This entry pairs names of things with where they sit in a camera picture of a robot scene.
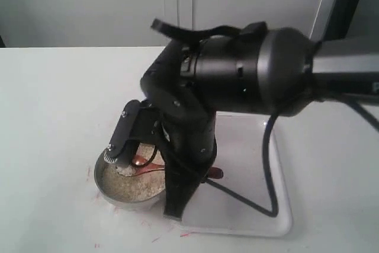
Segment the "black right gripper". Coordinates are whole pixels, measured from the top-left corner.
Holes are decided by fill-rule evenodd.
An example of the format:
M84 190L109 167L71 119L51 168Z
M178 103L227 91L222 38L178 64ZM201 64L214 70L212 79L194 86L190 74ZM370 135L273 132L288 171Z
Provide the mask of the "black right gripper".
M164 216L182 220L184 210L215 158L215 112L202 105L194 83L181 76L183 45L170 41L140 80L159 110L174 155L165 162Z

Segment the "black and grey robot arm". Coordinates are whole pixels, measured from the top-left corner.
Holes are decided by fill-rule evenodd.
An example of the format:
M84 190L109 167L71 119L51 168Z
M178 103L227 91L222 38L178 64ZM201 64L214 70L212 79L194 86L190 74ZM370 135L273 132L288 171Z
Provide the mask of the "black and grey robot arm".
M279 213L269 162L271 133L279 116L294 116L313 101L338 101L378 128L378 120L364 108L378 104L374 41L312 41L293 28L270 30L265 22L192 31L155 20L152 29L170 39L140 80L159 116L152 135L165 161L168 218L181 220L199 185L210 182L218 111L269 117L262 166L271 207L211 183L268 217Z

